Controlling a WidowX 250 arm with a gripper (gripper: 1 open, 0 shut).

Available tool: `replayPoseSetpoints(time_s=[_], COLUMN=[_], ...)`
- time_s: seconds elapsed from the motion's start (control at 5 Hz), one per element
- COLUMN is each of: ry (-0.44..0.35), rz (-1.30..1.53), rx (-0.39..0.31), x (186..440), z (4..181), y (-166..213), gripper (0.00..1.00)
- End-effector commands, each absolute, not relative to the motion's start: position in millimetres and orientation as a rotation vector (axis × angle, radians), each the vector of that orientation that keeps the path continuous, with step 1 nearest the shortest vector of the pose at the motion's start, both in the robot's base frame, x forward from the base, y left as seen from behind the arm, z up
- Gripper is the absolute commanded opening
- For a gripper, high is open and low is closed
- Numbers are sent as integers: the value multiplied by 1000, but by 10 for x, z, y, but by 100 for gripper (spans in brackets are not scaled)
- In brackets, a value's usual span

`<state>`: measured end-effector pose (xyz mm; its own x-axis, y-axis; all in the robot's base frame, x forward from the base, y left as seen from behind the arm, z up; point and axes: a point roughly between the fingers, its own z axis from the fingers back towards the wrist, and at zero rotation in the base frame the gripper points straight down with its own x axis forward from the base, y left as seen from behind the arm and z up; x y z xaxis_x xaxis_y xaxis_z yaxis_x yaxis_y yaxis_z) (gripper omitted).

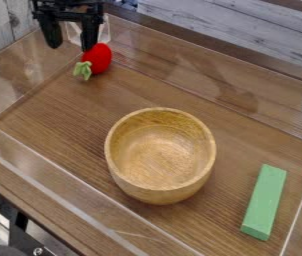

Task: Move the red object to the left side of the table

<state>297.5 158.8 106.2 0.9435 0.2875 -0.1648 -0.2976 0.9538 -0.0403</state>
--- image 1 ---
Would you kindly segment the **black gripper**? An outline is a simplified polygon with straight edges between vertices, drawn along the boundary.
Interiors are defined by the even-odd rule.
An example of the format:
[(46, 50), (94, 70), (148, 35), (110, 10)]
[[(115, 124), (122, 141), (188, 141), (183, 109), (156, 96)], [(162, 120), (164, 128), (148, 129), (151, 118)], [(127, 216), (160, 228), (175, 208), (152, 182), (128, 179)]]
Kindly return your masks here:
[(46, 42), (52, 49), (63, 43), (59, 21), (82, 22), (82, 49), (98, 43), (106, 0), (31, 0), (32, 16), (39, 21)]

